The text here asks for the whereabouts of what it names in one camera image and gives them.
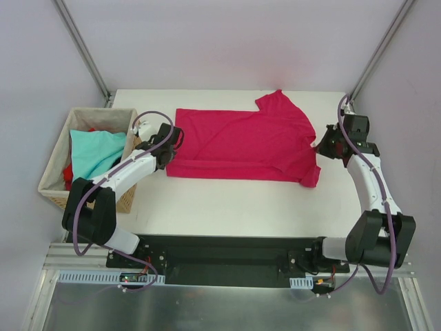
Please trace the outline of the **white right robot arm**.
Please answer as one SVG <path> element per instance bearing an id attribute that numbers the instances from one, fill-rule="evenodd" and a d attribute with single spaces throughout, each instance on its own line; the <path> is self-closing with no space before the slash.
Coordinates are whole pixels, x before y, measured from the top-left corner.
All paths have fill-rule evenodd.
<path id="1" fill-rule="evenodd" d="M 361 215 L 346 237 L 318 237 L 306 260 L 314 271 L 326 272 L 335 262 L 400 268 L 416 231 L 416 221 L 402 213 L 391 197 L 381 169 L 378 147 L 369 143 L 369 119 L 342 115 L 328 125 L 316 152 L 340 159 L 358 194 Z"/>

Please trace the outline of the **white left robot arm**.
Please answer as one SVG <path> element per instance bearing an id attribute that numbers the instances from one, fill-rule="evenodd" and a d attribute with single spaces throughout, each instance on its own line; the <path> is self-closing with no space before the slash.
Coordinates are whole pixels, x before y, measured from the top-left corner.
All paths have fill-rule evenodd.
<path id="1" fill-rule="evenodd" d="M 130 268 L 145 262 L 138 235 L 117 225 L 117 202 L 141 179 L 164 170 L 182 146 L 183 130 L 162 123 L 158 132 L 140 142 L 128 157 L 102 175 L 73 181 L 62 218 L 62 226 L 75 239 L 83 239 L 122 252 Z"/>

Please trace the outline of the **pink t shirt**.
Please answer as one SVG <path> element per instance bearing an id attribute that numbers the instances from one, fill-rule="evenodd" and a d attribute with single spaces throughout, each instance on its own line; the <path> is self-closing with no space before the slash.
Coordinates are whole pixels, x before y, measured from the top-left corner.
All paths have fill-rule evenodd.
<path id="1" fill-rule="evenodd" d="M 258 110 L 179 108 L 182 146 L 166 173 L 189 179 L 284 181 L 315 188 L 320 176 L 307 115 L 277 90 L 256 100 Z"/>

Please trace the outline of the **wicker basket with cloth liner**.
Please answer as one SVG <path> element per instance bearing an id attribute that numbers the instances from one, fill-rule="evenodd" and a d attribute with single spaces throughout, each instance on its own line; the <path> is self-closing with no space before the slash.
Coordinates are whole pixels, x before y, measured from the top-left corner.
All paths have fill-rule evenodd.
<path id="1" fill-rule="evenodd" d="M 38 192 L 65 209 L 69 192 L 65 189 L 63 170 L 70 163 L 71 130 L 90 128 L 111 133 L 123 132 L 127 138 L 122 159 L 126 159 L 141 140 L 132 133 L 132 124 L 138 112 L 134 108 L 73 108 L 61 129 L 48 164 L 38 185 Z"/>

